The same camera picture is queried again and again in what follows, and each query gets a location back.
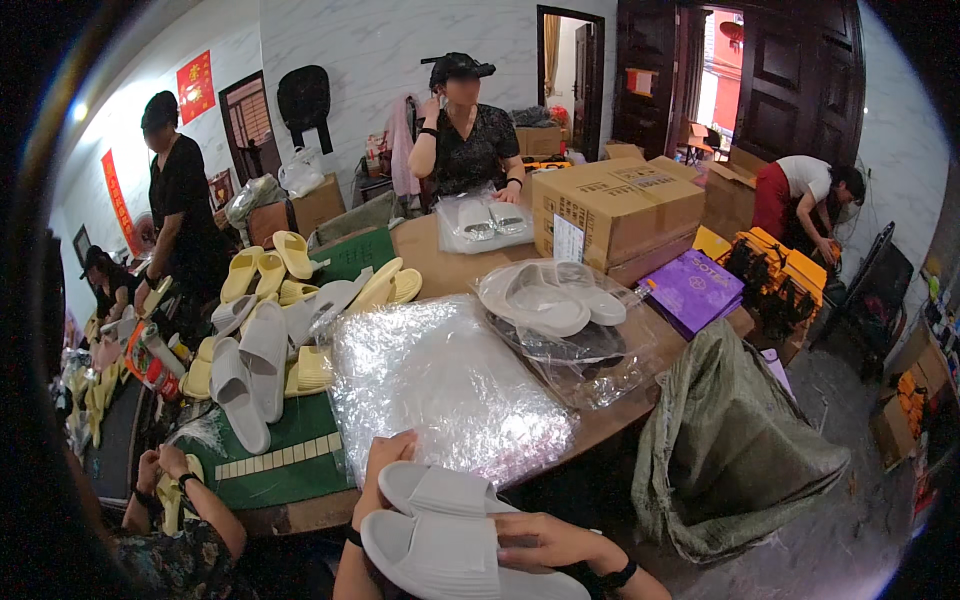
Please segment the red banner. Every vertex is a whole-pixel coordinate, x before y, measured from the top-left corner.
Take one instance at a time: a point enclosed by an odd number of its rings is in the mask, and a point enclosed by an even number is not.
[[[110,203],[113,204],[113,212],[117,215],[117,221],[120,223],[120,229],[123,231],[124,238],[127,239],[127,246],[134,256],[140,254],[140,244],[133,235],[133,221],[130,213],[127,212],[127,203],[123,200],[123,193],[120,191],[120,181],[117,180],[117,170],[113,166],[113,150],[107,150],[107,153],[100,159],[104,165],[104,177],[107,178],[107,192],[110,194]]]
[[[198,115],[217,106],[210,75],[210,51],[207,50],[177,71],[177,96],[180,98],[180,118],[183,125]]]

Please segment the wooden table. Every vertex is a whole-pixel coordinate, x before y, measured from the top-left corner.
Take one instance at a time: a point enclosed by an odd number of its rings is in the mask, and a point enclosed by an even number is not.
[[[418,300],[470,292],[468,281],[511,262],[539,258],[533,244],[514,246],[482,254],[449,254],[437,250],[437,219],[431,214],[397,226],[392,232],[396,255],[403,267],[417,269],[423,275]],[[741,338],[754,327],[746,310],[737,308],[727,320]],[[646,325],[658,341],[657,357],[662,369],[668,368],[686,348],[686,341],[657,315]],[[620,398],[611,406],[580,413],[581,426],[574,434],[573,446],[561,459],[566,462],[617,434],[653,410],[660,389],[656,383]],[[357,490],[337,492],[287,505],[239,511],[237,516],[251,536],[301,533],[349,523]]]

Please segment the white wall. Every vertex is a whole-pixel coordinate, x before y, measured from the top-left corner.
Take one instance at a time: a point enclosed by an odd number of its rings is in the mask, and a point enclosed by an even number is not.
[[[577,79],[577,30],[588,21],[560,17],[560,48],[557,51],[557,81],[554,95],[547,98],[549,107],[563,105],[570,115],[569,127],[573,127],[573,84]]]
[[[883,22],[862,0],[859,6],[867,113],[857,166],[869,169],[872,177],[859,218],[837,228],[844,246],[841,278],[847,283],[876,235],[891,221],[897,224],[894,244],[913,264],[915,274],[919,272],[943,205],[950,157],[942,125],[920,78]],[[911,329],[924,296],[924,281],[915,275],[906,297]]]
[[[131,61],[135,66],[118,78],[122,83],[112,86],[115,91],[102,107],[87,116],[89,125],[70,151],[72,156],[64,160],[66,168],[55,184],[56,218],[51,217],[50,222],[63,240],[67,305],[79,321],[84,322],[92,312],[94,300],[85,283],[71,287],[69,281],[72,269],[78,270],[79,275],[79,263],[71,245],[74,235],[81,225],[86,225],[91,243],[108,252],[126,247],[100,158],[107,150],[113,150],[117,178],[131,216],[135,219],[149,212],[152,153],[144,145],[140,130],[140,117],[147,101],[164,89],[176,94],[177,69],[205,50],[210,51],[217,93],[259,71],[262,62],[258,18],[258,0],[205,0],[148,44]],[[219,106],[208,109],[179,131],[200,145],[209,177],[229,168],[234,189],[239,189]]]
[[[420,59],[466,52],[496,65],[485,78],[480,101],[511,109],[537,103],[537,4],[539,0],[457,3],[441,0],[261,0],[260,37],[271,119],[280,157],[293,154],[290,133],[276,108],[284,75],[318,64],[330,78],[327,119],[337,171],[350,203],[353,168],[367,135],[383,131],[393,101],[405,92],[429,97],[432,65]],[[616,1],[558,0],[551,6],[604,17],[604,101],[600,143],[610,137],[616,56]],[[316,135],[304,136],[307,143]]]

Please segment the hair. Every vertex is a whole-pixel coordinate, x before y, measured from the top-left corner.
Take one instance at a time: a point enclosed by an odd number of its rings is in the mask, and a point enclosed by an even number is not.
[[[863,175],[855,167],[846,164],[830,167],[830,187],[837,187],[841,181],[847,185],[847,191],[853,194],[855,200],[863,200],[867,188],[863,183]]]

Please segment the black cap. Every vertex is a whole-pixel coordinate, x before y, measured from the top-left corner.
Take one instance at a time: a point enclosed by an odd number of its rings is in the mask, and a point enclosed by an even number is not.
[[[463,52],[448,52],[437,59],[425,59],[420,62],[433,62],[430,73],[430,89],[446,84],[448,79],[477,79],[488,77],[496,71],[492,64],[480,64]]]
[[[177,96],[169,90],[155,95],[143,109],[143,118],[140,119],[140,129],[146,133],[163,129],[167,124],[177,126],[177,113],[180,105]]]

